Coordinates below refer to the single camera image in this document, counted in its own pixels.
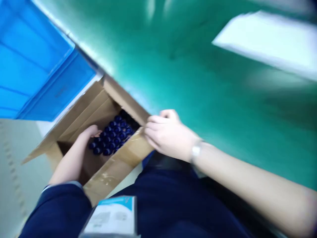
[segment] blue plastic crate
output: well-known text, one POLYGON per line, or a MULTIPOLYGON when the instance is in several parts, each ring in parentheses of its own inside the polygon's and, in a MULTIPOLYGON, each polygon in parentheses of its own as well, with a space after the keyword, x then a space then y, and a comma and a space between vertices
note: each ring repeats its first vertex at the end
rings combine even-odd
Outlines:
POLYGON ((23 108, 17 119, 53 121, 95 76, 75 49, 51 79, 23 108))
POLYGON ((53 121, 94 75, 74 47, 30 0, 0 0, 0 117, 53 121))

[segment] cardboard box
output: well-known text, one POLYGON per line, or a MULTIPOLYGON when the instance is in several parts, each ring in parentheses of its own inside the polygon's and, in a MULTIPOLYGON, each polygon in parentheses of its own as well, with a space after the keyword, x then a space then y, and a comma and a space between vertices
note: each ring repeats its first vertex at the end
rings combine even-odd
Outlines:
MULTIPOLYGON (((46 153, 55 170, 82 131, 93 124, 103 129, 121 108, 141 126, 146 124, 149 114, 111 77, 104 76, 78 99, 22 163, 46 153)), ((112 156, 96 156, 86 148, 80 182, 93 205, 104 199, 153 150, 142 132, 140 127, 112 156)))

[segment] silver bracelet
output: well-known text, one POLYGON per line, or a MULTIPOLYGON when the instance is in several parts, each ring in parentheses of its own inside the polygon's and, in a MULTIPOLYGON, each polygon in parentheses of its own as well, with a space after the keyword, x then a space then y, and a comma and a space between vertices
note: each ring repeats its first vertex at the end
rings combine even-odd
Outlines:
POLYGON ((204 142, 204 140, 199 140, 197 141, 194 146, 192 147, 192 154, 189 159, 189 163, 194 164, 196 158, 199 156, 200 151, 201 151, 201 144, 204 142))

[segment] green workbench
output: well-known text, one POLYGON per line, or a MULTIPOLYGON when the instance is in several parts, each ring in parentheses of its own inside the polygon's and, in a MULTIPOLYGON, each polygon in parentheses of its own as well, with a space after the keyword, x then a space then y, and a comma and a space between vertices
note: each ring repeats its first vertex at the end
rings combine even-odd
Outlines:
POLYGON ((174 108, 184 124, 228 154, 317 189, 317 82, 211 44, 231 18, 262 6, 36 2, 149 113, 174 108))

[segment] sleeve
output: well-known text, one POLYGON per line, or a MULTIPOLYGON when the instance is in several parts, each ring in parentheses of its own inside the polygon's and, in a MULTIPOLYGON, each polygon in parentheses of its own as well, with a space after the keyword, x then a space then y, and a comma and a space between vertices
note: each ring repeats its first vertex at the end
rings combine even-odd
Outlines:
POLYGON ((90 212, 91 203, 81 185, 47 186, 20 237, 78 237, 90 212))

